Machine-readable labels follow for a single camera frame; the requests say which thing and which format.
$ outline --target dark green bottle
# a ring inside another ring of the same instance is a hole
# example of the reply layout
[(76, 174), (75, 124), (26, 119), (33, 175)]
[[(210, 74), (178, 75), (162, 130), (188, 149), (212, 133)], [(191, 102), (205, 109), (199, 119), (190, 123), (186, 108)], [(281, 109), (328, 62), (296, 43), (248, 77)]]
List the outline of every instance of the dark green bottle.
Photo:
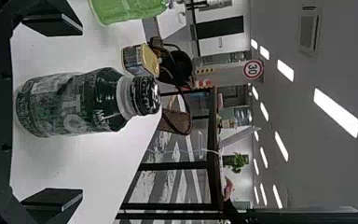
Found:
[(152, 76), (125, 77), (110, 67), (32, 78), (16, 97), (20, 124), (38, 137), (118, 132), (132, 117), (159, 108)]

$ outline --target speed limit sign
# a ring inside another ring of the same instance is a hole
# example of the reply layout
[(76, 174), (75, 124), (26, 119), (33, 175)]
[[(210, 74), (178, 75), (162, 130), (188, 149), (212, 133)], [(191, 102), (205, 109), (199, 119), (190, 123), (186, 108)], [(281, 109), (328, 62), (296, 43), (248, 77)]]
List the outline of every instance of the speed limit sign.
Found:
[(243, 67), (243, 74), (248, 79), (257, 79), (263, 74), (264, 66), (260, 60), (250, 60)]

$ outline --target ceiling light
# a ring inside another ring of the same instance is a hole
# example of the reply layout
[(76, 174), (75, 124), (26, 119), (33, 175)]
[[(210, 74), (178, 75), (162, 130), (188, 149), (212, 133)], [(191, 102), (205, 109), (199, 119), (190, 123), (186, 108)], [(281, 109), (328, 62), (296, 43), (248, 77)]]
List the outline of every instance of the ceiling light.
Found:
[(275, 132), (275, 141), (277, 142), (278, 147), (281, 150), (281, 153), (282, 153), (284, 159), (286, 160), (286, 162), (288, 162), (289, 161), (289, 153), (287, 152), (286, 147), (284, 146), (283, 141), (277, 132)]
[(274, 186), (272, 187), (272, 190), (274, 191), (275, 200), (277, 201), (278, 208), (279, 208), (279, 209), (282, 209), (282, 208), (283, 208), (283, 206), (282, 206), (282, 201), (281, 201), (281, 198), (280, 198), (280, 196), (279, 196), (277, 187), (274, 185)]
[(254, 134), (255, 134), (255, 140), (258, 142), (258, 133), (254, 132)]
[(261, 55), (263, 55), (263, 57), (265, 57), (267, 60), (269, 60), (269, 51), (261, 45), (260, 45), (260, 53), (261, 53)]
[(295, 71), (291, 67), (289, 67), (286, 63), (282, 62), (281, 60), (278, 60), (277, 68), (291, 82), (295, 80)]
[(254, 166), (255, 166), (255, 173), (258, 175), (259, 172), (258, 172), (258, 165), (257, 165), (257, 160), (254, 159)]
[(253, 121), (252, 112), (250, 110), (248, 110), (248, 119), (249, 119), (249, 122)]
[(260, 103), (260, 109), (261, 109), (261, 112), (264, 115), (264, 118), (266, 118), (266, 121), (269, 121), (269, 112), (267, 112), (267, 109), (266, 109), (266, 107), (264, 106), (263, 103)]
[(251, 45), (254, 49), (258, 49), (258, 44), (255, 40), (251, 39)]
[(266, 169), (269, 168), (269, 162), (267, 161), (267, 157), (266, 154), (264, 153), (264, 148), (260, 148), (260, 153), (261, 153), (261, 158), (263, 159), (264, 162), (264, 166), (266, 167)]
[(260, 189), (261, 189), (261, 196), (263, 196), (264, 205), (267, 206), (267, 196), (266, 196), (266, 192), (264, 191), (263, 183), (260, 183)]
[(258, 100), (258, 92), (255, 87), (252, 87), (252, 93), (254, 94), (255, 99)]
[(345, 129), (345, 131), (350, 133), (354, 138), (357, 138), (358, 118), (318, 89), (315, 89), (313, 102)]
[(260, 200), (258, 198), (258, 193), (257, 193), (257, 187), (256, 186), (254, 187), (254, 190), (255, 190), (255, 201), (257, 202), (257, 204), (260, 204)]

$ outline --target air vent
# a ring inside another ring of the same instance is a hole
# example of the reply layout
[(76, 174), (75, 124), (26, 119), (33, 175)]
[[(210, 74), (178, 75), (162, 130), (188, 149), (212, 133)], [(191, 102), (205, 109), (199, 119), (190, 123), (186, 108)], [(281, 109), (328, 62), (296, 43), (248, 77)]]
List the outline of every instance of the air vent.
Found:
[(303, 6), (299, 18), (298, 49), (307, 56), (314, 56), (319, 47), (321, 8)]

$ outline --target potted plant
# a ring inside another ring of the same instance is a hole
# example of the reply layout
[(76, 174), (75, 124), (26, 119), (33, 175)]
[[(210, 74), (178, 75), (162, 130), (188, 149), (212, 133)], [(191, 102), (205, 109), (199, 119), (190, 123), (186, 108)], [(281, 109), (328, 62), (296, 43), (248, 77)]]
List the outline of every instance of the potted plant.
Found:
[(249, 156), (234, 152), (234, 155), (223, 156), (223, 166), (230, 167), (231, 171), (239, 174), (244, 165), (249, 164)]

